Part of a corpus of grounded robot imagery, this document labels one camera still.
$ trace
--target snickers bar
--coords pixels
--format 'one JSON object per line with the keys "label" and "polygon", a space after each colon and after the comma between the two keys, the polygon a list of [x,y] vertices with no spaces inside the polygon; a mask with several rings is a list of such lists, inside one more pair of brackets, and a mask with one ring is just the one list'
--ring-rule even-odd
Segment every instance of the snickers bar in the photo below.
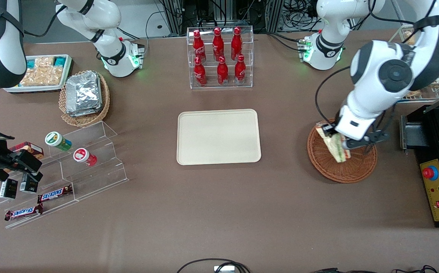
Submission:
{"label": "snickers bar", "polygon": [[14,220],[15,218],[27,217],[33,214],[42,214],[42,204],[37,206],[32,206],[27,209],[20,210],[10,210],[6,213],[6,217],[4,218],[6,221]]}
{"label": "snickers bar", "polygon": [[71,184],[67,185],[66,187],[59,188],[58,190],[53,190],[52,192],[38,195],[38,204],[70,193],[73,193],[73,186]]}

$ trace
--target tabletop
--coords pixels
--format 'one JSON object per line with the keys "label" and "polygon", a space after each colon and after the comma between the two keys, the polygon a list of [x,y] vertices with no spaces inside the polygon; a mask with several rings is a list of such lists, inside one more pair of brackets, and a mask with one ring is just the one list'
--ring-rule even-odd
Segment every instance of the tabletop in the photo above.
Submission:
{"label": "tabletop", "polygon": [[[294,50],[256,35],[254,87],[222,91],[190,89],[184,38],[150,40],[144,69],[121,79],[107,73],[91,43],[25,45],[27,55],[69,54],[74,73],[104,76],[111,93],[105,122],[118,133],[112,140],[130,181],[12,230],[0,211],[0,272],[173,273],[208,257],[233,259],[252,273],[387,273],[424,264],[439,271],[439,229],[414,153],[399,148],[398,121],[391,140],[377,145],[376,169],[359,183],[324,178],[307,155],[307,136],[320,120],[319,83],[348,66],[364,43],[388,40],[394,31],[353,31],[330,71],[316,71]],[[324,85],[319,101],[327,116],[352,88],[347,71]],[[9,146],[44,147],[46,133],[77,129],[62,121],[57,101],[58,93],[0,90],[0,131],[16,137]],[[396,116],[417,107],[400,105]],[[258,113],[259,162],[176,162],[181,112],[249,108]],[[212,272],[214,265],[184,272]]]}

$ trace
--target white tray of snacks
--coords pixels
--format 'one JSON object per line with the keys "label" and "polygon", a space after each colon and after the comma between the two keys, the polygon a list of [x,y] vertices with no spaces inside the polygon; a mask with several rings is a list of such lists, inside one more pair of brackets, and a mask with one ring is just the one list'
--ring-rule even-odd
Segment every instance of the white tray of snacks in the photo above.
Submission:
{"label": "white tray of snacks", "polygon": [[67,54],[27,56],[26,75],[9,93],[39,93],[60,91],[72,67],[73,60]]}

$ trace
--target red switch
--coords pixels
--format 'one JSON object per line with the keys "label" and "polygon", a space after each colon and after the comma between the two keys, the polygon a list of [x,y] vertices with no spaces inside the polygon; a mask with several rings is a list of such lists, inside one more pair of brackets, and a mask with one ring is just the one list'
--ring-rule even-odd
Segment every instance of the red switch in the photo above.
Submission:
{"label": "red switch", "polygon": [[433,176],[435,176],[435,171],[433,171],[432,168],[427,167],[427,168],[423,169],[422,174],[423,174],[424,178],[430,179]]}

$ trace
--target round wicker basket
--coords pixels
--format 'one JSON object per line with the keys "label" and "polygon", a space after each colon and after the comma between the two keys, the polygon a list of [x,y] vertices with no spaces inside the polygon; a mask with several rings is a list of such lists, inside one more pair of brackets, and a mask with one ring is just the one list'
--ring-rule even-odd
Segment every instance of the round wicker basket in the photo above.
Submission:
{"label": "round wicker basket", "polygon": [[353,149],[350,159],[337,163],[315,128],[307,139],[307,151],[314,167],[326,178],[339,183],[355,183],[367,178],[378,162],[378,152],[374,146],[367,154],[364,154],[365,147]]}
{"label": "round wicker basket", "polygon": [[[81,75],[83,73],[85,73],[85,71],[81,71],[76,75]],[[58,105],[60,107],[60,110],[63,112],[61,118],[66,121],[67,124],[83,128],[103,120],[107,115],[108,109],[110,108],[110,92],[108,91],[108,85],[105,82],[105,79],[100,75],[100,73],[98,73],[98,76],[100,77],[100,87],[102,89],[103,101],[103,109],[100,113],[72,118],[71,116],[69,116],[69,114],[66,113],[66,85],[64,85],[61,89]]]}

